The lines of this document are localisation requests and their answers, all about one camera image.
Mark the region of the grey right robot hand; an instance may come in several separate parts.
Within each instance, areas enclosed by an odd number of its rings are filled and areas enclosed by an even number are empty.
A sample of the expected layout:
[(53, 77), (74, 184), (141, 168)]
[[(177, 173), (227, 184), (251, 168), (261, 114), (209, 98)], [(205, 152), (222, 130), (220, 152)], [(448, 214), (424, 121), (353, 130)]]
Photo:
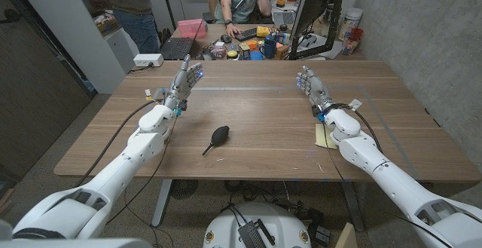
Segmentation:
[(334, 104), (328, 88), (312, 69), (303, 66), (303, 71), (297, 74), (296, 80), (297, 86), (307, 95), (312, 106), (318, 106), (324, 110)]

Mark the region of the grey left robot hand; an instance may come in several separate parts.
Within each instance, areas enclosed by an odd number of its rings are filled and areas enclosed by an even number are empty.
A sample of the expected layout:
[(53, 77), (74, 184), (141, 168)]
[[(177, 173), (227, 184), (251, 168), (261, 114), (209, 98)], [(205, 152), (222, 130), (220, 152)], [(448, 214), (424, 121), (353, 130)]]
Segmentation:
[(164, 105), (170, 109), (175, 109), (181, 102), (185, 101), (195, 84), (203, 77), (203, 66), (196, 63), (189, 66), (191, 55), (185, 56), (180, 70), (176, 73), (166, 90)]

